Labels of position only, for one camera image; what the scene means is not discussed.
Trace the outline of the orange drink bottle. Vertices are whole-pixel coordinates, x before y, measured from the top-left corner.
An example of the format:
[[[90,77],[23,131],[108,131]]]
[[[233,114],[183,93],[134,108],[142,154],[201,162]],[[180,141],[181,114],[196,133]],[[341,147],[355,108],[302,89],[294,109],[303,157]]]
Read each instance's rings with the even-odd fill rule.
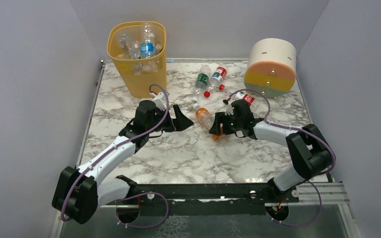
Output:
[[[211,136],[211,138],[214,141],[216,142],[219,141],[221,138],[221,135],[215,135],[215,134],[209,133],[209,130],[211,129],[214,123],[213,115],[208,111],[208,109],[201,107],[197,102],[193,102],[192,107],[195,110],[196,119],[204,127],[206,132]]]

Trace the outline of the clear bottle red white label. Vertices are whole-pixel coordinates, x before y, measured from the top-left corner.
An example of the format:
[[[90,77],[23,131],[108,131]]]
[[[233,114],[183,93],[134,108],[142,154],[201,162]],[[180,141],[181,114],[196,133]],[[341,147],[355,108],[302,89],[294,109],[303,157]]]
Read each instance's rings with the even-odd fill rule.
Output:
[[[259,106],[259,99],[241,91],[235,94],[234,100],[245,100],[251,109],[256,109]]]

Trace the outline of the clear bottle red blue label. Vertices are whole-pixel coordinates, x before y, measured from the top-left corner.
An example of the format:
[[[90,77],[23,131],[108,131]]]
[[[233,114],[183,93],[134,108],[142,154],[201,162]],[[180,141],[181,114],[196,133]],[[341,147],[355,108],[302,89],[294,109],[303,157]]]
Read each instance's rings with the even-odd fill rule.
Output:
[[[225,63],[221,63],[215,69],[213,74],[208,80],[208,87],[206,91],[203,93],[205,98],[209,98],[212,93],[218,91],[219,86],[223,83],[228,73],[228,66]]]

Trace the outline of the clear unlabeled bottle white cap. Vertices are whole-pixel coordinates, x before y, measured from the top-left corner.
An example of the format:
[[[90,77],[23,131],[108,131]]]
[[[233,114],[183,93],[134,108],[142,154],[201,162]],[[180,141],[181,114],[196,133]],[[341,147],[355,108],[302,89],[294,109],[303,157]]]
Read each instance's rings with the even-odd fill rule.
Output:
[[[155,46],[155,53],[158,55],[163,50],[163,46],[161,44],[157,44]]]

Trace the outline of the clear bottle bright blue label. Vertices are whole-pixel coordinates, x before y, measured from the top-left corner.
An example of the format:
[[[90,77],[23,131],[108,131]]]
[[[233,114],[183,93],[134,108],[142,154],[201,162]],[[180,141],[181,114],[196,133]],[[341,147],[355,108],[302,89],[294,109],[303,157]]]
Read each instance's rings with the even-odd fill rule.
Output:
[[[154,57],[155,53],[155,27],[151,22],[143,22],[141,24],[141,44],[140,55],[142,59]]]

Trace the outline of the small clear bottle blue cap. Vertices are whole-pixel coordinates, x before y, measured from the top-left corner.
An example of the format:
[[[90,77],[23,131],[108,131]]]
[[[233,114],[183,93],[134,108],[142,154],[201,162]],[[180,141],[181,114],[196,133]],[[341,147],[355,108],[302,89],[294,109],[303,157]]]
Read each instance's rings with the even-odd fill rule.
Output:
[[[131,41],[131,35],[130,34],[122,34],[118,38],[118,42],[120,45],[121,50],[123,51],[123,55],[125,59],[130,60],[131,59],[131,47],[132,47],[132,41]]]

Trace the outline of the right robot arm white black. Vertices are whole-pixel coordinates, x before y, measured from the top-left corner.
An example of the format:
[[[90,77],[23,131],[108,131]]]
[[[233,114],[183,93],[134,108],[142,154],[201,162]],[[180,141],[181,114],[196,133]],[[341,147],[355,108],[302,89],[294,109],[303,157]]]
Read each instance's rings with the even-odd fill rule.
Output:
[[[243,137],[266,140],[288,148],[292,165],[273,177],[268,185],[276,193],[310,180],[329,168],[334,160],[319,129],[308,124],[304,127],[279,127],[264,118],[255,118],[245,100],[236,100],[226,111],[217,112],[209,129],[213,135],[241,132]]]

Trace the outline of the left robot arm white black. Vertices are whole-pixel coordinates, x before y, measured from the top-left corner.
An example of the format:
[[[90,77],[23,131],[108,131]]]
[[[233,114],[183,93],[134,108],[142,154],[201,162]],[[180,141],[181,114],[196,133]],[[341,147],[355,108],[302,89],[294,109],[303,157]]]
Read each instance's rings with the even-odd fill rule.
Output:
[[[135,186],[134,181],[125,177],[106,184],[102,181],[121,162],[138,152],[148,142],[150,133],[179,132],[193,126],[193,121],[181,112],[178,105],[174,105],[173,110],[175,117],[171,118],[167,107],[162,109],[151,100],[141,101],[134,118],[110,146],[86,164],[63,169],[52,199],[52,207],[61,212],[61,218],[84,224],[98,207],[126,198]]]

